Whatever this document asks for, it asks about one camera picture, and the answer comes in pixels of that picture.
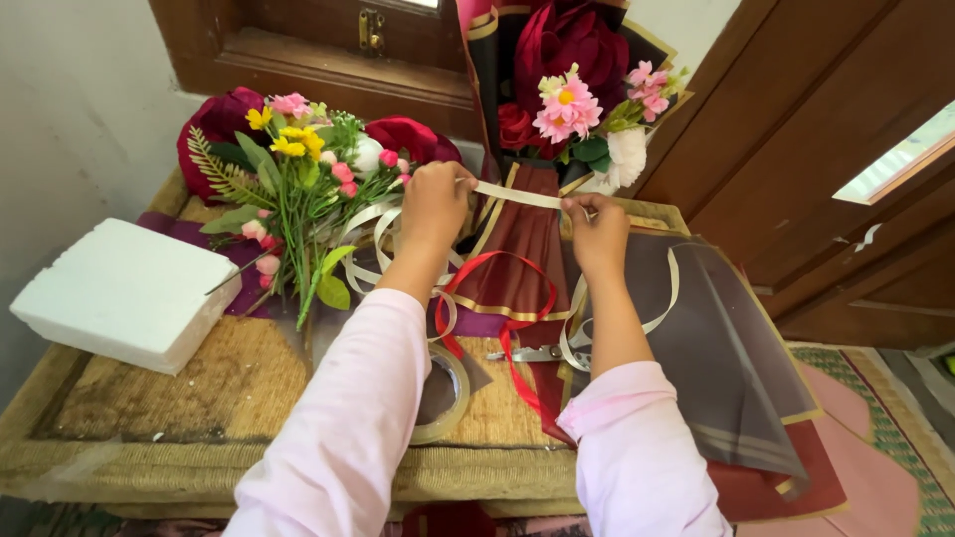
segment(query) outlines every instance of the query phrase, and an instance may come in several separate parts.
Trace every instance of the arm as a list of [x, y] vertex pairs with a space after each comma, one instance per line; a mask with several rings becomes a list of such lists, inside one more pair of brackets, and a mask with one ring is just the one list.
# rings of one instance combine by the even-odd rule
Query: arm
[[455, 184], [465, 173], [434, 164], [414, 174], [402, 213], [405, 246], [239, 482], [226, 537], [381, 532], [431, 371], [424, 306], [476, 181]]
[[[593, 222], [584, 207], [597, 212]], [[577, 494], [594, 535], [732, 535], [626, 290], [626, 214], [599, 194], [566, 200], [563, 208], [590, 288], [594, 342], [590, 385], [558, 424], [580, 446]]]

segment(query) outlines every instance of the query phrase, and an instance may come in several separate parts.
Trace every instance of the white peony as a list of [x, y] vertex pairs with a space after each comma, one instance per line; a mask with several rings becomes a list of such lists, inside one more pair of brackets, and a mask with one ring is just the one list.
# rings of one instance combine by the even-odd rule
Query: white peony
[[647, 134], [643, 127], [610, 133], [606, 137], [612, 162], [606, 173], [594, 171], [594, 177], [581, 185], [578, 192], [600, 192], [612, 196], [630, 186], [647, 165]]
[[385, 149], [375, 139], [365, 133], [358, 134], [358, 145], [355, 147], [356, 153], [354, 166], [357, 169], [355, 177], [367, 179], [371, 172], [378, 169], [378, 155]]

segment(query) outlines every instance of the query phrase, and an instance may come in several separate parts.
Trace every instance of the brass latch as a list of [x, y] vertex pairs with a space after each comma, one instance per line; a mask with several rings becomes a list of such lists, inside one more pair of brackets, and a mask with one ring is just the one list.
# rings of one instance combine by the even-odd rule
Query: brass latch
[[385, 15], [362, 8], [358, 13], [358, 45], [367, 57], [378, 57], [385, 51]]

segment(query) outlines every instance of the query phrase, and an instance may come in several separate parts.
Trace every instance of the red ribbon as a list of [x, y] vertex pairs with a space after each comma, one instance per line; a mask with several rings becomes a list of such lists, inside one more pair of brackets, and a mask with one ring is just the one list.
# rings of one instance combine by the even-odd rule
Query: red ribbon
[[[480, 254], [474, 259], [470, 259], [464, 262], [461, 265], [461, 268], [457, 270], [455, 276], [451, 278], [451, 281], [448, 282], [448, 285], [444, 286], [444, 292], [451, 294], [457, 289], [458, 284], [461, 283], [461, 280], [466, 278], [468, 274], [473, 272], [477, 267], [484, 264], [488, 259], [494, 257], [498, 254], [507, 254], [513, 255], [520, 259], [523, 263], [527, 264], [531, 269], [537, 271], [538, 274], [543, 276], [544, 280], [547, 282], [547, 287], [549, 288], [550, 295], [547, 297], [547, 304], [537, 312], [537, 318], [543, 319], [551, 309], [554, 308], [554, 302], [557, 300], [557, 287], [554, 286], [553, 282], [550, 281], [550, 278], [543, 273], [543, 269], [538, 267], [533, 261], [520, 257], [518, 254], [511, 253], [504, 250], [493, 250]], [[439, 333], [443, 333], [447, 328], [448, 324], [442, 318], [442, 306], [444, 305], [444, 297], [439, 296], [437, 299], [437, 308], [435, 308], [435, 328]], [[449, 304], [448, 308], [454, 308], [454, 304]], [[537, 412], [538, 415], [541, 414], [541, 400], [538, 398], [537, 394], [534, 393], [534, 390], [527, 384], [522, 376], [518, 373], [518, 369], [514, 366], [514, 357], [511, 355], [511, 331], [518, 330], [521, 328], [526, 328], [536, 323], [537, 321], [516, 321], [514, 319], [507, 319], [504, 321], [504, 324], [500, 327], [500, 332], [498, 333], [498, 339], [500, 340], [500, 346], [504, 350], [504, 356], [507, 358], [507, 363], [511, 366], [511, 378], [514, 379], [514, 387], [518, 391], [520, 398], [534, 409], [534, 412]], [[461, 346], [457, 344], [455, 338], [448, 334], [441, 338], [441, 342], [444, 343], [444, 346], [451, 352], [457, 359], [461, 359], [464, 356], [464, 350], [461, 349]]]

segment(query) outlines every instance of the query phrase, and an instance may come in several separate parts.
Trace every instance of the wooden door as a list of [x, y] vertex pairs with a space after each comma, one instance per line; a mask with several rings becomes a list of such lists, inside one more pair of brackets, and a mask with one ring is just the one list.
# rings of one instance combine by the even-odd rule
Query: wooden door
[[765, 16], [745, 46], [657, 133], [636, 197], [676, 204], [741, 263], [784, 336], [903, 349], [955, 340], [951, 139], [864, 203], [833, 198], [955, 101], [955, 3], [740, 9], [753, 6]]

